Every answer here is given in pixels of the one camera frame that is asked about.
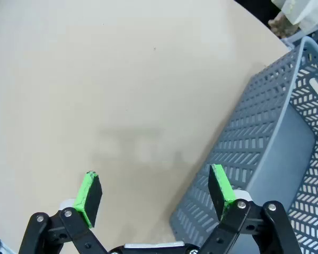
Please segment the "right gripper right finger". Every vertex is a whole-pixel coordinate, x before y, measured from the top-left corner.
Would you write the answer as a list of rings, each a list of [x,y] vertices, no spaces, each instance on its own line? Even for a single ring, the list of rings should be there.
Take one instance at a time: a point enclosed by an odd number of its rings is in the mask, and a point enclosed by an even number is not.
[[[199,253],[230,253],[241,235],[250,235],[260,253],[300,253],[298,241],[283,205],[262,206],[235,196],[221,165],[210,165],[208,189],[218,224]]]

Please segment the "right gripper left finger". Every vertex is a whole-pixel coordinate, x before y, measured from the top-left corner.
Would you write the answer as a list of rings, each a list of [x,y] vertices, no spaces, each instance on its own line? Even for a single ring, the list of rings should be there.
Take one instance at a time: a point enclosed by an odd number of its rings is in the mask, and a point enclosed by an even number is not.
[[[60,253],[71,242],[78,253],[108,253],[91,228],[95,226],[102,186],[94,171],[85,174],[74,204],[53,216],[44,212],[31,215],[19,253]]]

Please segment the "person's left hand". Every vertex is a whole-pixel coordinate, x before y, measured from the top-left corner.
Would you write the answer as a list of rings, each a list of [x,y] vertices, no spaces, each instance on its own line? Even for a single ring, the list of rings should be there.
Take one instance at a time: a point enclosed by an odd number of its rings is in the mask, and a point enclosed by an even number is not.
[[[280,39],[290,37],[299,30],[299,24],[292,24],[283,12],[279,12],[273,20],[269,20],[268,26]]]

